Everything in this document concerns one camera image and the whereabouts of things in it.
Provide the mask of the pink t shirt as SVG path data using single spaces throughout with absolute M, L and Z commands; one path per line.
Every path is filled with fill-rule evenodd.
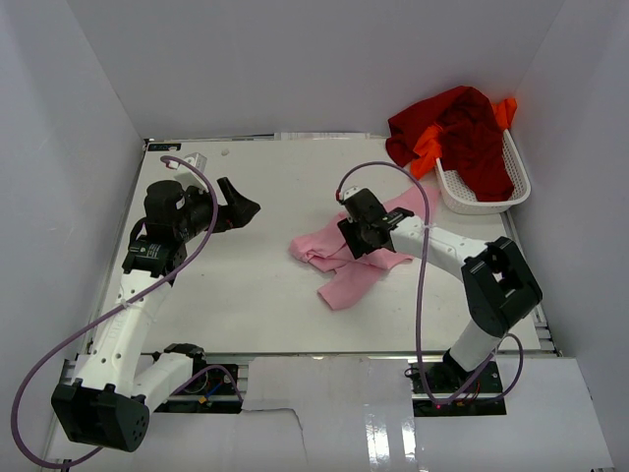
M 295 260 L 333 274 L 317 290 L 333 311 L 353 307 L 390 270 L 413 259 L 386 249 L 354 258 L 338 228 L 345 217 L 346 213 L 341 211 L 318 231 L 299 236 L 289 245 L 289 253 Z

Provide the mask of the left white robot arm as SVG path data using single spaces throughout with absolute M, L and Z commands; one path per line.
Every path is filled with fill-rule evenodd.
M 187 392 L 205 386 L 208 370 L 192 344 L 168 347 L 143 374 L 136 368 L 174 284 L 167 276 L 185 261 L 187 243 L 202 232 L 242 228 L 260 210 L 228 178 L 219 179 L 218 186 L 222 205 L 197 185 L 162 180 L 147 187 L 144 216 L 132 229 L 122 264 L 117 297 L 122 310 L 98 330 L 74 381 L 57 385 L 52 393 L 53 410 L 70 441 L 133 452 L 146 435 L 151 412 L 178 386 Z

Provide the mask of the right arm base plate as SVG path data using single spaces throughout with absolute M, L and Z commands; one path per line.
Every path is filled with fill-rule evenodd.
M 442 362 L 426 362 L 429 388 L 435 397 L 447 398 L 464 383 Z M 404 371 L 411 382 L 414 415 L 416 418 L 505 416 L 503 399 L 493 400 L 503 391 L 503 384 L 494 361 L 490 361 L 480 376 L 448 405 L 435 405 L 421 382 L 419 365 L 412 363 Z

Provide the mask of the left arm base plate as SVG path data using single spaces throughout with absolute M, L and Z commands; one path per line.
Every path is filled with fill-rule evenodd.
M 244 394 L 237 364 L 223 364 L 233 381 L 221 370 L 212 369 L 169 398 L 158 411 L 162 413 L 239 414 L 242 402 L 236 394 Z

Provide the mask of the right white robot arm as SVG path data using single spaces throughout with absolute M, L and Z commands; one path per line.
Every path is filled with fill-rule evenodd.
M 354 258 L 378 250 L 413 256 L 463 284 L 471 320 L 443 356 L 443 377 L 451 389 L 469 390 L 483 361 L 543 298 L 517 244 L 507 237 L 484 242 L 430 227 L 406 208 L 386 210 L 366 188 L 352 188 L 338 202 L 347 217 L 337 226 Z

